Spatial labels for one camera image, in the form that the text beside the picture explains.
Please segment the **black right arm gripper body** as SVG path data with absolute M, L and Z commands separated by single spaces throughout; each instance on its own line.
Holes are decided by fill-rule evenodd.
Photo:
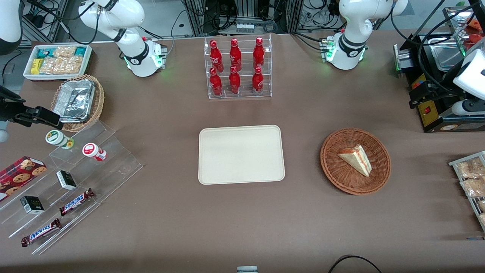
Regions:
M 25 122 L 26 100 L 3 86 L 0 87 L 0 121 Z

